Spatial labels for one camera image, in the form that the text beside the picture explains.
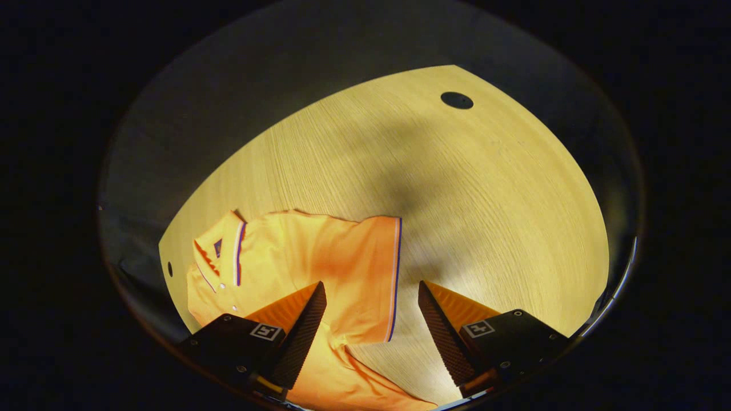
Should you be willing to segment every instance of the orange polo shirt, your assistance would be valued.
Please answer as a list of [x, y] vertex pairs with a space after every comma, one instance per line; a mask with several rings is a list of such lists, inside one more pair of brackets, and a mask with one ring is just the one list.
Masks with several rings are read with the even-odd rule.
[[201, 325], [241, 317], [322, 281], [327, 308], [287, 401], [314, 410], [430, 410], [346, 351], [393, 335], [401, 219], [360, 223], [299, 211], [227, 213], [193, 241], [188, 310]]

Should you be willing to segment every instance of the round hole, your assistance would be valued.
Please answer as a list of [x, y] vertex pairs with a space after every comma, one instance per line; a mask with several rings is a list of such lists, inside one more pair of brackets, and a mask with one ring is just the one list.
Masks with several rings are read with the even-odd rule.
[[443, 93], [442, 101], [446, 105], [454, 108], [461, 108], [463, 110], [467, 108], [472, 108], [472, 106], [474, 105], [472, 99], [462, 93], [457, 93], [455, 91], [447, 91], [446, 93]]

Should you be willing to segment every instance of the wooden table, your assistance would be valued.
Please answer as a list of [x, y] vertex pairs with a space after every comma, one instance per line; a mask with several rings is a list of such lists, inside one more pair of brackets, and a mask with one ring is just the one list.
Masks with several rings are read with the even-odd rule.
[[[450, 107], [446, 91], [474, 107]], [[570, 335], [607, 283], [602, 214], [558, 139], [506, 94], [456, 66], [362, 83], [293, 113], [213, 172], [159, 243], [170, 295], [191, 332], [191, 241], [224, 212], [296, 208], [359, 221], [404, 219], [393, 339], [349, 346], [405, 391], [461, 398], [417, 306], [421, 279], [498, 311], [523, 308]]]

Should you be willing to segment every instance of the logo patch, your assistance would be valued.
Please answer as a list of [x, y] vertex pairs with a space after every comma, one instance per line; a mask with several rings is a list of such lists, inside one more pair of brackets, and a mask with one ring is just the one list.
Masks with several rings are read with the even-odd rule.
[[221, 242], [223, 242], [223, 238], [216, 241], [216, 243], [213, 245], [213, 248], [216, 249], [216, 258], [221, 258]]

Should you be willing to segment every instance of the shirt sleeve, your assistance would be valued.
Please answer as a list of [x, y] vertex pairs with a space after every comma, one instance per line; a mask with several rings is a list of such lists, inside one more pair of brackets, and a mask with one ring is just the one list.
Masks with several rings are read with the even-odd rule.
[[375, 216], [348, 222], [298, 212], [282, 214], [292, 251], [290, 272], [323, 281], [322, 320], [349, 344], [388, 342], [393, 335], [401, 245], [401, 219]]

